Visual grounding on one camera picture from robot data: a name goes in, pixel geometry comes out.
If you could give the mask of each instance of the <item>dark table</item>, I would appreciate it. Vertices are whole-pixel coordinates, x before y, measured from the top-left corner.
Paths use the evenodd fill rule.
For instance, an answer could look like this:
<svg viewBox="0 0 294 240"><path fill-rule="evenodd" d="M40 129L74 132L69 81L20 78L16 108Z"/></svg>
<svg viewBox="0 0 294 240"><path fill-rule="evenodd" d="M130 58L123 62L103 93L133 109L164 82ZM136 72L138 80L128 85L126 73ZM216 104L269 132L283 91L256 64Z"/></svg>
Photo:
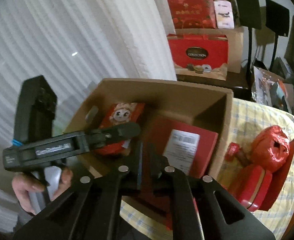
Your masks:
<svg viewBox="0 0 294 240"><path fill-rule="evenodd" d="M188 75L177 75L178 81L198 83L216 87L229 88L234 92L234 98L250 101L251 99L251 87L249 87L246 81L245 69L241 69L240 73L227 73L226 80L219 80L213 78L204 78Z"/></svg>

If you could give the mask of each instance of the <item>hand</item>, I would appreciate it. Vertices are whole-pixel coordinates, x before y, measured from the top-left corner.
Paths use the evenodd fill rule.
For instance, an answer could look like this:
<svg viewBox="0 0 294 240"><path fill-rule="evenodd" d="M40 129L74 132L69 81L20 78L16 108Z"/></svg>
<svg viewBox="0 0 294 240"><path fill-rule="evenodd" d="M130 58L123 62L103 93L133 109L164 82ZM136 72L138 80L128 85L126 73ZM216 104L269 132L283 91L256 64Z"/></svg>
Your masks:
<svg viewBox="0 0 294 240"><path fill-rule="evenodd" d="M51 201L55 200L70 187L72 176L73 173L69 168L63 169L60 176L58 189L54 193ZM32 176L28 176L26 174L17 174L13 178L12 187L22 208L26 212L36 215L33 207L31 206L28 192L42 192L45 190L45 186Z"/></svg>

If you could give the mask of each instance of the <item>red foil wrapped object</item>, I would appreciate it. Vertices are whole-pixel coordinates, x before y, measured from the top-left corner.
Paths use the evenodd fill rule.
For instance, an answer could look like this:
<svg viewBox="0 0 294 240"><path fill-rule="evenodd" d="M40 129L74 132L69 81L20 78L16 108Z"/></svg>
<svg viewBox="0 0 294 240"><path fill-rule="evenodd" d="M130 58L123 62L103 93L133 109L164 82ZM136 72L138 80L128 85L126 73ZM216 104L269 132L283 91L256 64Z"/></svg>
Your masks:
<svg viewBox="0 0 294 240"><path fill-rule="evenodd" d="M231 142L228 146L226 155L225 155L225 160L227 162L232 162L234 160L235 154L239 151L240 145L234 142Z"/></svg>
<svg viewBox="0 0 294 240"><path fill-rule="evenodd" d="M278 125L264 129L251 144L251 161L271 173L286 162L289 155L289 139Z"/></svg>
<svg viewBox="0 0 294 240"><path fill-rule="evenodd" d="M271 181L270 187L268 189L266 197L264 201L262 202L259 210L268 211L272 207L274 202L277 200L282 190L283 184L285 183L286 178L288 176L288 172L289 172L291 162L294 156L294 139L289 144L290 144L289 156L286 160L286 163L274 174L272 174L272 181Z"/></svg>

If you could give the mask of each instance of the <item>speaker stand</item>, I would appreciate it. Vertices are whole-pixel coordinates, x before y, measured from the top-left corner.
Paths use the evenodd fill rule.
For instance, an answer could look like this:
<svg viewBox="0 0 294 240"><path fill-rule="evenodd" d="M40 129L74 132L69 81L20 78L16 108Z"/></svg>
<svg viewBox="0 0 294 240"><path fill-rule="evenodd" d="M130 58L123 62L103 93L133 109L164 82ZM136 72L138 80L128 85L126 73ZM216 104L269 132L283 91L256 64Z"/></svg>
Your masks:
<svg viewBox="0 0 294 240"><path fill-rule="evenodd" d="M274 52L272 53L271 63L269 67L269 71L272 72L272 67L274 66L274 58L276 57L277 45L278 45L278 34L274 34Z"/></svg>
<svg viewBox="0 0 294 240"><path fill-rule="evenodd" d="M250 86L251 80L251 51L252 51L252 28L248 27L248 34L249 34L249 45L248 45L248 62L247 62L247 72L246 72L246 79L248 86Z"/></svg>

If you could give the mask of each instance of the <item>silver rivet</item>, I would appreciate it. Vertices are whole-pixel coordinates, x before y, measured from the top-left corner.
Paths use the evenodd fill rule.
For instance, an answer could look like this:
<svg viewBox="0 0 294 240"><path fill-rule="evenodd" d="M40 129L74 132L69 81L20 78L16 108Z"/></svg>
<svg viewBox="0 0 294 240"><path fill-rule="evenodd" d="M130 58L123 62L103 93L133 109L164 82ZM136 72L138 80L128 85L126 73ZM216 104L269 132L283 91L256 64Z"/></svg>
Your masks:
<svg viewBox="0 0 294 240"><path fill-rule="evenodd" d="M122 165L118 167L118 170L121 172L129 171L129 168L126 165Z"/></svg>
<svg viewBox="0 0 294 240"><path fill-rule="evenodd" d="M90 182L90 178L88 176L81 177L80 182L84 183L84 184L88 183L88 182Z"/></svg>
<svg viewBox="0 0 294 240"><path fill-rule="evenodd" d="M206 175L206 176L203 176L203 177L202 177L202 180L203 180L204 182L212 182L212 177Z"/></svg>
<svg viewBox="0 0 294 240"><path fill-rule="evenodd" d="M165 167L165 171L166 172L174 172L175 171L175 168L172 167L172 166L167 166L167 167Z"/></svg>

